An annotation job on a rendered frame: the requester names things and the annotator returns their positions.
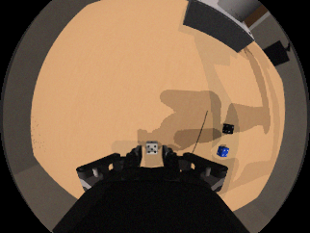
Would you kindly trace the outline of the white die with black pips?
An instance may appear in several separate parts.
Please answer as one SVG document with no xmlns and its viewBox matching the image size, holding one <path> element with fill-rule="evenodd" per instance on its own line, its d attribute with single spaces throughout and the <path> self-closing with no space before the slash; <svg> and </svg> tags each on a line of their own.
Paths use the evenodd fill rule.
<svg viewBox="0 0 310 233">
<path fill-rule="evenodd" d="M 158 142 L 157 141 L 146 142 L 146 154 L 158 154 Z"/>
</svg>

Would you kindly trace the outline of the blue die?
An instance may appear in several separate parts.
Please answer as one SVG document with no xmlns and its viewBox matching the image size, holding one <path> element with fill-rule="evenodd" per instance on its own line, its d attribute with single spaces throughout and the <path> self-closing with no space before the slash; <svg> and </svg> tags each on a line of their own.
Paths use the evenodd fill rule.
<svg viewBox="0 0 310 233">
<path fill-rule="evenodd" d="M 228 147 L 225 147 L 225 146 L 219 146 L 219 149 L 218 149 L 217 155 L 219 155 L 220 157 L 227 157 L 228 150 L 229 150 L 229 148 L 228 148 Z"/>
</svg>

